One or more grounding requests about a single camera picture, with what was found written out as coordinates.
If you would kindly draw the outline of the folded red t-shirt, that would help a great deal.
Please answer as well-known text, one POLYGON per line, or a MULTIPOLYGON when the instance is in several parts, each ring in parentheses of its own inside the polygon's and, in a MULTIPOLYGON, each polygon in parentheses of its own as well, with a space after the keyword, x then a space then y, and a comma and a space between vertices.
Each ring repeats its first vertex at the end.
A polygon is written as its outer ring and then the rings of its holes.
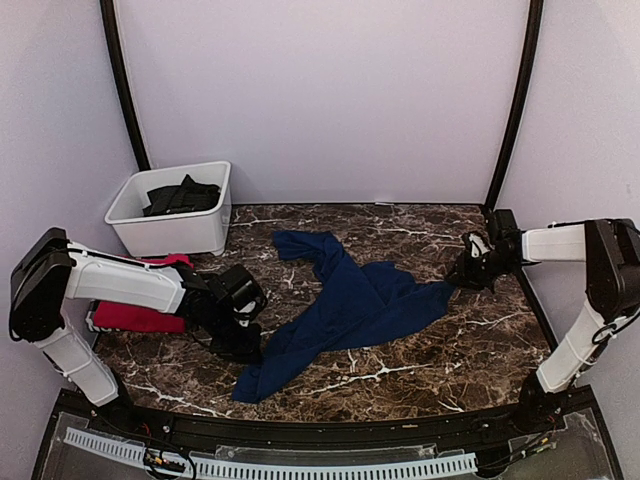
POLYGON ((118 260, 95 260, 82 272, 89 285, 81 293, 96 294, 99 307, 94 322, 101 331, 120 330, 139 333, 183 333, 186 321, 175 316, 180 303, 177 288, 170 285, 180 279, 169 267, 177 262, 192 264, 184 254, 172 254, 142 264, 118 260))

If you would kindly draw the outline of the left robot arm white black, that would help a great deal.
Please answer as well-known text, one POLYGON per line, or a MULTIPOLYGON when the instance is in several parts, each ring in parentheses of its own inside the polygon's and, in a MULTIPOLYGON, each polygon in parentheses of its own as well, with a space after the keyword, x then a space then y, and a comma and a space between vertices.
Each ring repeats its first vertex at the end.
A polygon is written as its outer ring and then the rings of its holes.
POLYGON ((231 362, 261 360, 257 315, 266 307, 263 290, 246 268, 235 265, 203 277, 189 264, 152 264, 122 258, 70 241, 52 227, 33 245, 10 279, 8 333, 40 349, 120 436, 141 427, 127 391, 86 340, 67 325, 65 301, 89 299, 174 315, 204 329, 211 353, 231 362))

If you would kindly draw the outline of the black clothes in bin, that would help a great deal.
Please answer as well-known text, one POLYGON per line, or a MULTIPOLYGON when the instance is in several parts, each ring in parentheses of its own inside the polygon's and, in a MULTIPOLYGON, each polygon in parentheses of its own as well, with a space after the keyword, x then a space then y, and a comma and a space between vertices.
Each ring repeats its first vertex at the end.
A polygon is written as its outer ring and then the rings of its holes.
POLYGON ((148 191, 150 204, 143 208, 143 216, 177 215, 210 210, 217 206, 220 194, 219 185, 198 183, 190 175, 185 175, 179 185, 148 191))

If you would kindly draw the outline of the black white striped folded cloth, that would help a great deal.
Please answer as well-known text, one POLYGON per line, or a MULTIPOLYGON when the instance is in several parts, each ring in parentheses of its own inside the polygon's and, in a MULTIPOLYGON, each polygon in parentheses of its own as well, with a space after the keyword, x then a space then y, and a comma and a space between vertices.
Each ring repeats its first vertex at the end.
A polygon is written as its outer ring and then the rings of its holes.
POLYGON ((87 328, 90 332, 100 332, 101 328, 99 326, 97 326, 94 322, 94 317, 95 314, 97 313, 97 309, 99 307, 100 302, 99 301, 92 301, 89 305, 86 317, 85 317, 85 323, 87 325, 87 328))

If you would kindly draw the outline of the black curved front rail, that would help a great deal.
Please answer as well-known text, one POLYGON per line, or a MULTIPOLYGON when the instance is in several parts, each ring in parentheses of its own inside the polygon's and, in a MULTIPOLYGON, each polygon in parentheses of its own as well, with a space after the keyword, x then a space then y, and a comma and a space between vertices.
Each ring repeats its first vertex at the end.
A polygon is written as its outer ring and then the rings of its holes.
POLYGON ((523 403, 452 415, 360 423, 282 423, 171 413, 136 405, 97 411, 80 393, 63 389, 51 416, 68 413, 107 433, 137 438, 182 453, 211 453, 221 446, 349 450, 435 445, 477 451, 484 468, 505 464, 507 443, 524 434, 546 434, 568 424, 571 413, 599 410, 588 386, 556 395, 548 405, 523 403))

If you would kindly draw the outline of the white plastic bin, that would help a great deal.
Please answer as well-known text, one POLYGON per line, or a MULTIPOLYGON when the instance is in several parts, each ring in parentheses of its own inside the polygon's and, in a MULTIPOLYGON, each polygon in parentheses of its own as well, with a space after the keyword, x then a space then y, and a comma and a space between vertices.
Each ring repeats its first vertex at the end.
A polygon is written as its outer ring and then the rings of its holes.
POLYGON ((231 173, 232 165, 225 160, 136 173, 120 189, 104 221, 115 230, 133 257, 198 253, 219 256, 225 250, 230 226, 231 173), (217 205, 194 212, 158 216, 143 214, 143 209, 150 205, 150 191, 178 186, 187 177, 199 184, 219 186, 217 205))

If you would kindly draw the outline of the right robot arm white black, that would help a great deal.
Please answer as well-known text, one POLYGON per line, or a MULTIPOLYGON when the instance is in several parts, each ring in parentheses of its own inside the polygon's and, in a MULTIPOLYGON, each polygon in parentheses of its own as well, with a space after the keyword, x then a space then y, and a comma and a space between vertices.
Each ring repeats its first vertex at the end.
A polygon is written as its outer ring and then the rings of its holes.
POLYGON ((509 209, 485 220, 485 233, 464 234, 447 282, 491 290, 498 278, 527 266, 558 264, 572 266, 582 283, 575 320, 530 380, 541 395, 560 394, 639 319, 639 228, 630 218, 591 218, 523 229, 509 209))

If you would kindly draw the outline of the right black frame post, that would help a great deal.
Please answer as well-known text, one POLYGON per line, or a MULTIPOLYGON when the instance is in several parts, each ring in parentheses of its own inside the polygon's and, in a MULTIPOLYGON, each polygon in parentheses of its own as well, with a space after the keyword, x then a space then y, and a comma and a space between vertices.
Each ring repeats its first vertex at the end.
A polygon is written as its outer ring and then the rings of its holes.
POLYGON ((483 203, 483 208, 486 211, 494 210, 498 203, 516 145, 534 68, 543 10, 543 0, 529 1, 522 53, 513 98, 495 168, 483 203))

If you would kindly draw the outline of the navy blue t-shirt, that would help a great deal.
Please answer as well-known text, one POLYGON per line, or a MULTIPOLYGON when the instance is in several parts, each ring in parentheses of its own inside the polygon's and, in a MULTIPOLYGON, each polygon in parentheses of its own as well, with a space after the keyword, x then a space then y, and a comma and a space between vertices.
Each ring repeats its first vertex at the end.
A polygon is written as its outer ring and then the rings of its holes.
POLYGON ((257 404, 285 387, 323 352, 376 346, 418 333, 445 316, 456 287, 418 283, 394 263, 358 265, 329 233, 277 231, 281 260, 308 260, 322 284, 316 300, 271 336, 262 362, 238 377, 231 398, 257 404))

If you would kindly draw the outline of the left black frame post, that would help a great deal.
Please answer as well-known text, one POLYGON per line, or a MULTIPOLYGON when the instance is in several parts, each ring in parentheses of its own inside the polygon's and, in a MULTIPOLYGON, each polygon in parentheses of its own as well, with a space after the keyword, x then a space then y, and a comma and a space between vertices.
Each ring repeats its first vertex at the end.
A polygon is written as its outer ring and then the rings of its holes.
POLYGON ((129 79, 126 72, 118 21, 116 18, 116 5, 113 0, 100 0, 99 6, 112 76, 130 145, 138 170, 148 171, 151 169, 151 164, 138 122, 129 79))

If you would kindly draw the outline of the black frame post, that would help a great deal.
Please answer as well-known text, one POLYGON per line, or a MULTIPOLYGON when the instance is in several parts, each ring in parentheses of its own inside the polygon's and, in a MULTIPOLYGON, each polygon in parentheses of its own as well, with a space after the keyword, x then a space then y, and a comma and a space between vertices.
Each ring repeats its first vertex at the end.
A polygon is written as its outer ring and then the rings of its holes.
POLYGON ((543 0, 529 1, 522 53, 513 98, 495 168, 483 203, 483 208, 486 211, 494 210, 498 203, 516 145, 534 68, 543 10, 543 0))
POLYGON ((148 171, 151 169, 151 164, 138 122, 129 79, 126 72, 118 21, 116 18, 116 5, 113 0, 100 0, 99 6, 112 76, 130 145, 138 170, 148 171))

